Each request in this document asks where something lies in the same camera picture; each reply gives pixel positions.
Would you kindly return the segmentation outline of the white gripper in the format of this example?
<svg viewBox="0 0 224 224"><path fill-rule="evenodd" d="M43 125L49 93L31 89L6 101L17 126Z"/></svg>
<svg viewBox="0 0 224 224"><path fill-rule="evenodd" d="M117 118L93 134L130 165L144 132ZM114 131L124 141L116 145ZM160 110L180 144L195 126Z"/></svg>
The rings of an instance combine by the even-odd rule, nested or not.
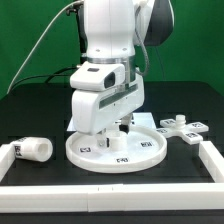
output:
<svg viewBox="0 0 224 224"><path fill-rule="evenodd" d="M132 113L143 105L143 77L136 79L124 91L112 88L103 92L76 90L72 95L72 119L76 131L94 135L121 119L120 130L128 133ZM104 133L97 134L99 147L107 146Z"/></svg>

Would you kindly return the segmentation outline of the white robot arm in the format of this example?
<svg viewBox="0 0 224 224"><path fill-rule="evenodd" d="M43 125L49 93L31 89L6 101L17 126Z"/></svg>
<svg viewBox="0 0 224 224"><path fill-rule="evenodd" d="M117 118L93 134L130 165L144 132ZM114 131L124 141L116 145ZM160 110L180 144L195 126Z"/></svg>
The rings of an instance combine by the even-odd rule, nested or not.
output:
<svg viewBox="0 0 224 224"><path fill-rule="evenodd" d="M129 130L132 112L144 102L146 74L135 67L134 47L158 46L173 28L170 0L84 0L86 61L70 78L77 132L107 147L112 123Z"/></svg>

